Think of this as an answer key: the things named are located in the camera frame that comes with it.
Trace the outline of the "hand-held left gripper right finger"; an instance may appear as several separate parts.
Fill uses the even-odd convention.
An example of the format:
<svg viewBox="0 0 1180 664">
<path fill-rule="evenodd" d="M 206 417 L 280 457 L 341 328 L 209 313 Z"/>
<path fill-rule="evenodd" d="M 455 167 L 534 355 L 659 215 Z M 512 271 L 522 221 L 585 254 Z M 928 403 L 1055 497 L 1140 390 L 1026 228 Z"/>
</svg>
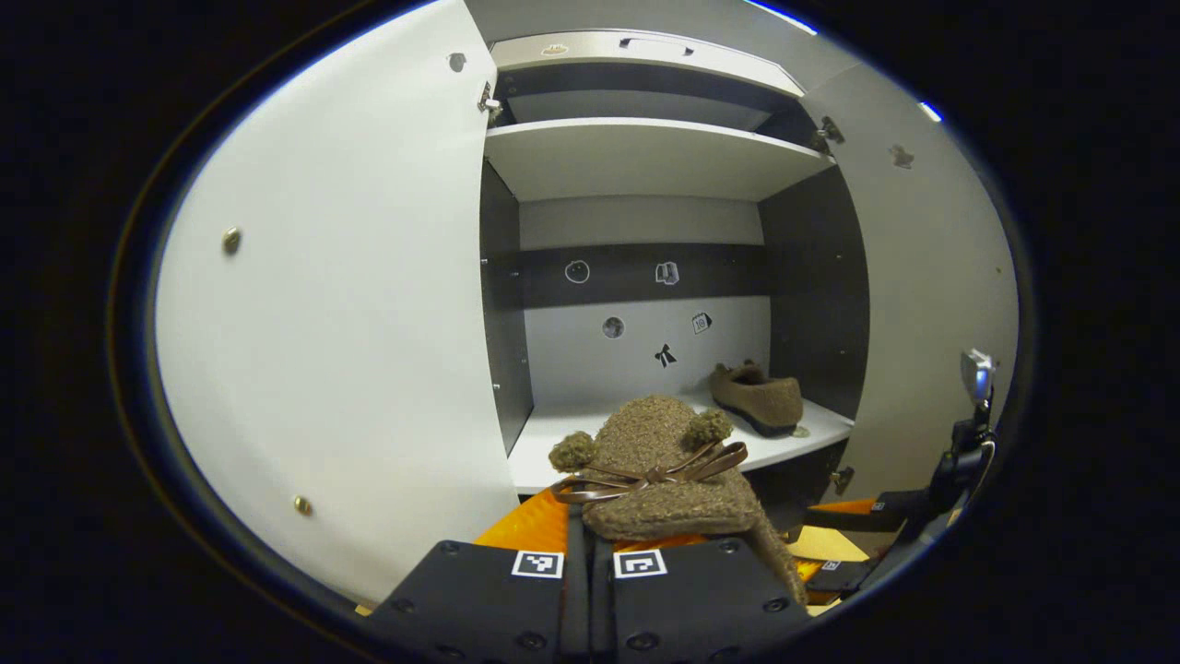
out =
<svg viewBox="0 0 1180 664">
<path fill-rule="evenodd" d="M 808 622 L 743 539 L 620 553 L 594 543 L 594 663 L 775 663 Z"/>
</svg>

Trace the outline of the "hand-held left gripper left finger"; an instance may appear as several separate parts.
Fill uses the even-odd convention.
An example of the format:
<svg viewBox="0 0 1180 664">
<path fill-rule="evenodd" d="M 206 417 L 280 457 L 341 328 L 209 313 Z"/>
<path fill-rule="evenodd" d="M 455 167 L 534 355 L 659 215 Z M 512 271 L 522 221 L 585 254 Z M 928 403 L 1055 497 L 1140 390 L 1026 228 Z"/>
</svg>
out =
<svg viewBox="0 0 1180 664">
<path fill-rule="evenodd" d="M 471 543 L 435 543 L 368 622 L 415 660 L 586 663 L 589 554 L 582 509 L 539 492 Z"/>
</svg>

